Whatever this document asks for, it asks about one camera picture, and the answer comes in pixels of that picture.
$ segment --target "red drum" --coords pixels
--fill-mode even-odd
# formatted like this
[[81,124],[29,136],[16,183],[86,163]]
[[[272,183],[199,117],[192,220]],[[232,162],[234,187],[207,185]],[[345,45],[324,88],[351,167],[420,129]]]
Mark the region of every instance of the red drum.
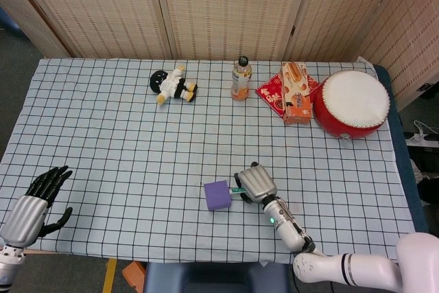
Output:
[[313,111],[324,130],[345,139],[374,132],[386,119],[390,99],[384,86],[361,71],[340,71],[316,93]]

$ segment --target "checkered tablecloth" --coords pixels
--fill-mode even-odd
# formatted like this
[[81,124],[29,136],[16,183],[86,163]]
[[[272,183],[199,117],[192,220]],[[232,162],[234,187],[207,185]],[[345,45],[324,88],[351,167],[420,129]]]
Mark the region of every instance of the checkered tablecloth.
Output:
[[[187,67],[199,89],[193,103],[156,105],[155,70]],[[388,123],[366,139],[334,139],[311,120],[284,126],[254,91],[230,97],[232,62],[41,60],[0,165],[0,219],[50,167],[72,177],[50,210],[60,231],[32,248],[167,261],[275,261],[292,254],[255,204],[239,196],[207,210],[202,185],[231,180],[258,161],[280,197],[327,255],[375,253],[395,258],[401,234],[414,231]],[[252,63],[252,87],[279,62]],[[374,75],[364,63],[307,63],[323,81],[342,69]]]

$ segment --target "stuffed toy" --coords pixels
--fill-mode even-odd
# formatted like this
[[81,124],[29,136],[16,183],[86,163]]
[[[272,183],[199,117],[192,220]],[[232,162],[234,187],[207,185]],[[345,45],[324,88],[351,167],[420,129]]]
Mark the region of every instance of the stuffed toy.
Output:
[[150,78],[151,89],[158,94],[157,103],[163,104],[168,97],[182,98],[188,102],[195,99],[197,84],[187,82],[183,77],[184,65],[179,65],[170,74],[163,70],[154,72]]

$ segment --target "purple block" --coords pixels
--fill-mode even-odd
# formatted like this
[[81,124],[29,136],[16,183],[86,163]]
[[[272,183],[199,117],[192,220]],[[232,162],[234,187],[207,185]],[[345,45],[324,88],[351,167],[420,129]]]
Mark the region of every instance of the purple block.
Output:
[[209,211],[225,209],[232,204],[232,198],[230,197],[226,181],[207,183],[204,185],[204,192]]

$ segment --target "juice bottle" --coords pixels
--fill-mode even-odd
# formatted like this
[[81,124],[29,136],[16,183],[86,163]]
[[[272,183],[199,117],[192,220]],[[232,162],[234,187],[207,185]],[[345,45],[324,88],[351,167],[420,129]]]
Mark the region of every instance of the juice bottle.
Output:
[[244,100],[248,96],[248,85],[252,77],[252,67],[248,64],[246,56],[240,56],[233,66],[232,88],[230,92],[233,99]]

